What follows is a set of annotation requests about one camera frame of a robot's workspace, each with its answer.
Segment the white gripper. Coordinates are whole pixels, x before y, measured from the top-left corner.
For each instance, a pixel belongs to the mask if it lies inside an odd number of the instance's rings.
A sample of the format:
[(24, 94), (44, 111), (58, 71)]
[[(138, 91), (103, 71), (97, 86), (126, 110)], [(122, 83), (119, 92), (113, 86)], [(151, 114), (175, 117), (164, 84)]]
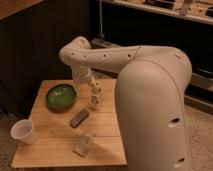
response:
[(93, 73), (90, 67), (73, 67), (72, 77), (77, 84), (90, 84), (93, 82)]

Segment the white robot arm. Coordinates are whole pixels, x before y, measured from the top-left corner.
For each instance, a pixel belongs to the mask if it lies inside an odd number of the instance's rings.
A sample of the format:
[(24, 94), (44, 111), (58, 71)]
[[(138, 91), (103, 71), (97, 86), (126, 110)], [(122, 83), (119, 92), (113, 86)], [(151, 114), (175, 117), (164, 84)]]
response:
[(170, 46), (93, 49), (79, 36), (61, 48), (73, 80), (91, 83), (92, 69), (114, 72), (115, 108), (128, 171), (191, 171), (184, 94), (188, 56)]

